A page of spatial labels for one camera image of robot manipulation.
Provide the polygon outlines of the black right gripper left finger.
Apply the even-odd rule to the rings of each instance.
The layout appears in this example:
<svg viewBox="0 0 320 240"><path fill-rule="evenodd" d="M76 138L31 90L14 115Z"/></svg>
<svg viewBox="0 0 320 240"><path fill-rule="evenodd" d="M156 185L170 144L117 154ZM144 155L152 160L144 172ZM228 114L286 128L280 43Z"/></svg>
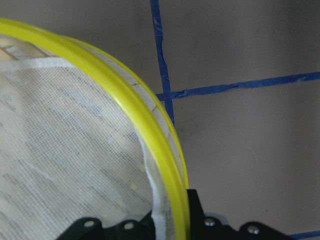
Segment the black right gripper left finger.
<svg viewBox="0 0 320 240"><path fill-rule="evenodd" d="M95 217L82 217L74 221L58 240L155 240L156 228L152 212L131 215L120 222L104 227Z"/></svg>

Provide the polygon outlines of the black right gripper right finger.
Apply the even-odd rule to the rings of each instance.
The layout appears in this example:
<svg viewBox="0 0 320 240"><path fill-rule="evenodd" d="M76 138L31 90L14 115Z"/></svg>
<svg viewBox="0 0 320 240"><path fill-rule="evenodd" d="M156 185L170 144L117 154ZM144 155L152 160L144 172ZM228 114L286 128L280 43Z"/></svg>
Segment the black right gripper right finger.
<svg viewBox="0 0 320 240"><path fill-rule="evenodd" d="M206 215L195 189L188 189L190 231L192 240L291 240L292 237L263 223L250 221L238 230Z"/></svg>

